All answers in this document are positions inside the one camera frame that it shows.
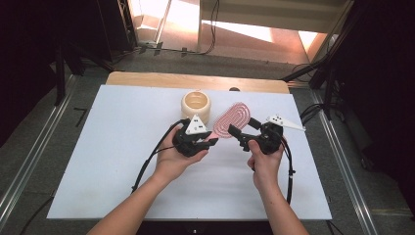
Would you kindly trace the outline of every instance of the hand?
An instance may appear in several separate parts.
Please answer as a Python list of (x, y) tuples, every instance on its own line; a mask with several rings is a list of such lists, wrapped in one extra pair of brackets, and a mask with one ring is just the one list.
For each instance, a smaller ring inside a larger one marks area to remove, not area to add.
[[(175, 126), (170, 133), (165, 137), (160, 145), (160, 149), (172, 147), (173, 136), (180, 129)], [(153, 177), (162, 180), (164, 183), (169, 183), (179, 177), (187, 166), (199, 162), (206, 154), (207, 150), (202, 150), (193, 157), (187, 158), (177, 152), (176, 148), (170, 148), (159, 152), (156, 164), (156, 170)]]
[(259, 192), (278, 186), (278, 169), (284, 152), (284, 147), (270, 155), (264, 155), (255, 140), (248, 142), (253, 155), (248, 159), (248, 166), (255, 170), (254, 185)]

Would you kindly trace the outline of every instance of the right hand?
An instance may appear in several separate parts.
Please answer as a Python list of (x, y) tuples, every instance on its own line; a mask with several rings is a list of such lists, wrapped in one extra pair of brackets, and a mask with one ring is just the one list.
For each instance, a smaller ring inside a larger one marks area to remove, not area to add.
[(248, 159), (248, 166), (254, 169), (254, 185), (259, 192), (278, 185), (278, 169), (284, 153), (284, 147), (270, 155), (264, 155), (255, 140), (248, 142), (252, 156)]

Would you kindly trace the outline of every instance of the left hand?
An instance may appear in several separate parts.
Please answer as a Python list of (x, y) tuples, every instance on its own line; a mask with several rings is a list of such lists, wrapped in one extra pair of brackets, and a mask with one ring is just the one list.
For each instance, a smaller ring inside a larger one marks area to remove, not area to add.
[[(175, 126), (170, 133), (165, 137), (160, 145), (160, 149), (173, 146), (173, 136), (180, 129), (179, 126)], [(157, 164), (153, 177), (162, 182), (169, 183), (179, 177), (187, 166), (199, 162), (206, 154), (208, 150), (202, 150), (193, 157), (187, 158), (177, 152), (176, 148), (170, 148), (159, 152), (157, 158)]]

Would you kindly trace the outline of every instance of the white board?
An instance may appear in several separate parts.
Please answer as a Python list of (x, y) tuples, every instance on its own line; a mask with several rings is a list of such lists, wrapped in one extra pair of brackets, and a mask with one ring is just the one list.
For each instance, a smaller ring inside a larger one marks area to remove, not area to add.
[[(102, 218), (131, 193), (143, 162), (167, 129), (181, 118), (180, 101), (190, 89), (101, 86), (82, 129), (48, 218)], [(290, 94), (203, 90), (211, 99), (207, 128), (235, 102), (245, 103), (253, 118), (265, 122), (279, 114), (300, 125)], [(258, 134), (247, 126), (243, 132)], [(303, 131), (284, 129), (293, 155), (291, 206), (300, 219), (331, 219), (326, 197)], [(219, 139), (207, 156), (193, 164), (156, 198), (149, 220), (264, 220), (266, 214), (247, 166), (251, 153), (235, 138)], [(156, 157), (143, 175), (155, 168)], [(287, 192), (284, 156), (279, 184)]]

